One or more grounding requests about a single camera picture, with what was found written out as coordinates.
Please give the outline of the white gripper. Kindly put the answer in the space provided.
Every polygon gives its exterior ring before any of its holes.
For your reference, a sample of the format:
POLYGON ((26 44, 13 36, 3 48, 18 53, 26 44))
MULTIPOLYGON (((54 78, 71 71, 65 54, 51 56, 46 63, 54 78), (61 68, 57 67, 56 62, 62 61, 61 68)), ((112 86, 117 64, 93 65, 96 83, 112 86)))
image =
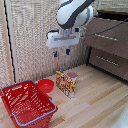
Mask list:
MULTIPOLYGON (((80 39, 80 29, 71 28, 66 30, 51 30, 47 33, 47 43, 49 48, 54 49, 54 57, 57 57, 57 47, 76 45, 80 39)), ((66 55, 70 54, 70 49, 66 49, 66 55)))

